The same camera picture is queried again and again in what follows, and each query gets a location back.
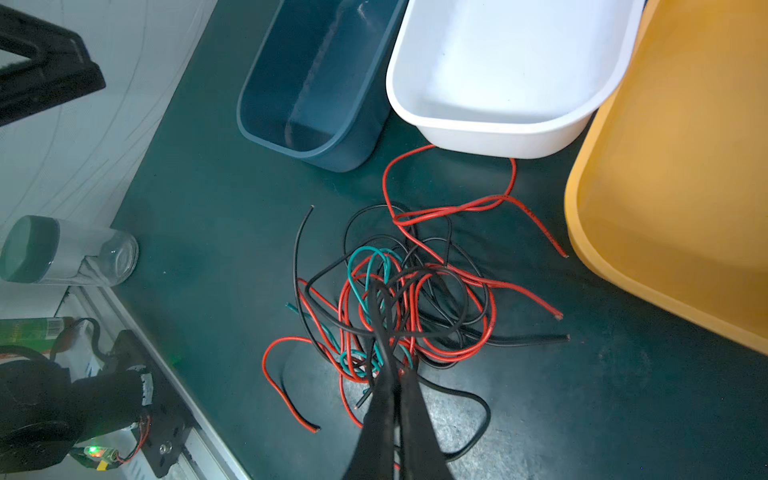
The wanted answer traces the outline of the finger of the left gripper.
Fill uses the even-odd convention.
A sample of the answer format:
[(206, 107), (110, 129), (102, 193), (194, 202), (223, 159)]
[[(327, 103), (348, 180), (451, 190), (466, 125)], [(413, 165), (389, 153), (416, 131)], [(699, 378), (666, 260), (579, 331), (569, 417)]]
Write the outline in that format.
[(1, 68), (3, 126), (106, 87), (80, 35), (6, 6), (1, 49), (22, 58)]

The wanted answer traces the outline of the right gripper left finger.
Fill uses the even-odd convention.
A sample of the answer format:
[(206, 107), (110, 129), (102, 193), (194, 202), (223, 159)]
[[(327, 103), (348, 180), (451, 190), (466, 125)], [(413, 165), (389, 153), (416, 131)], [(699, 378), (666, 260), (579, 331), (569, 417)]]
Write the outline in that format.
[(392, 347), (391, 326), (393, 298), (386, 284), (372, 281), (367, 295), (368, 312), (374, 338), (379, 345), (383, 365), (374, 382), (371, 405), (344, 479), (393, 479), (394, 433), (397, 410), (398, 369)]

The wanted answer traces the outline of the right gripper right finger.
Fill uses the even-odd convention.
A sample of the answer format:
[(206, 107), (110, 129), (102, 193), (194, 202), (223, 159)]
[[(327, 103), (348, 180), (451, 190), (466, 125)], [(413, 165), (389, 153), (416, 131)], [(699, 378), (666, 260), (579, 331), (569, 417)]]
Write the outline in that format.
[(419, 386), (418, 375), (404, 370), (399, 376), (401, 478), (453, 480)]

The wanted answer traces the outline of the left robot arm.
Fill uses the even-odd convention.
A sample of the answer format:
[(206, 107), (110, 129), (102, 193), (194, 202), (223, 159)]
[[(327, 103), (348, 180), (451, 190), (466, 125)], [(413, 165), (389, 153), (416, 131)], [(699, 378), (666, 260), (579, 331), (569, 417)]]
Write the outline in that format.
[[(1, 47), (20, 56), (1, 69), (1, 123), (8, 125), (102, 90), (106, 82), (75, 32), (10, 7), (1, 9)], [(39, 215), (20, 218), (1, 250), (1, 276), (37, 283), (54, 260), (74, 247), (62, 221)], [(49, 354), (12, 343), (1, 352), (1, 470), (17, 473), (48, 468), (69, 454), (93, 469), (115, 469), (127, 458), (105, 449), (97, 454), (81, 442), (137, 423), (146, 441), (153, 377), (123, 370), (74, 381), (59, 365), (62, 336)]]

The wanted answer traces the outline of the blue plastic bin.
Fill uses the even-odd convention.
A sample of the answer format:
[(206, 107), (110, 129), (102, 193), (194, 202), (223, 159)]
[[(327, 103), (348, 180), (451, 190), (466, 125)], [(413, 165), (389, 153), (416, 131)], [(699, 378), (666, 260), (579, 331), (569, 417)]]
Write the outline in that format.
[(404, 1), (283, 1), (241, 89), (248, 140), (332, 172), (372, 154)]

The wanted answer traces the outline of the green bottle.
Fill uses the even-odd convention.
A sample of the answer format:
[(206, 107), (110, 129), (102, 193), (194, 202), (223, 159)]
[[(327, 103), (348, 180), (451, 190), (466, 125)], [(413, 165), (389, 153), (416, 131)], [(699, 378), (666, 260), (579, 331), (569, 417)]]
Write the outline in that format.
[(56, 338), (74, 323), (72, 317), (17, 318), (1, 320), (1, 344), (50, 353)]

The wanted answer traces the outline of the yellow plastic bin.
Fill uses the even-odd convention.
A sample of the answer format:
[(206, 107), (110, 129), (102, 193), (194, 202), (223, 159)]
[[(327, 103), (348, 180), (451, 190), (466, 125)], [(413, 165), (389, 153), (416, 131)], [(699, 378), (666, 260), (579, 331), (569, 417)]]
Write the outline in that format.
[(564, 198), (579, 259), (767, 349), (767, 5), (651, 1)]

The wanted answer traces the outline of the white plastic bin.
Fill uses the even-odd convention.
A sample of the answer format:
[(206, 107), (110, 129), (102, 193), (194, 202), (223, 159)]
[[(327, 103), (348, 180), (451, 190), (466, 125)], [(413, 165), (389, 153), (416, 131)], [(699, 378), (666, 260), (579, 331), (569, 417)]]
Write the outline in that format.
[(435, 146), (516, 159), (571, 144), (623, 79), (640, 1), (412, 1), (386, 76)]

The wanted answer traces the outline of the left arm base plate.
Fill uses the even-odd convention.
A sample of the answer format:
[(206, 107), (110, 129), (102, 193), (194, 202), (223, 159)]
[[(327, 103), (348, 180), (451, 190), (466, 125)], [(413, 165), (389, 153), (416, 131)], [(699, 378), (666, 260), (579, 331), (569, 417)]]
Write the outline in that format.
[(165, 479), (178, 461), (189, 431), (197, 423), (186, 403), (136, 333), (122, 330), (110, 352), (107, 373), (130, 369), (149, 374), (151, 397), (144, 413), (150, 417), (149, 434), (142, 453), (157, 478)]

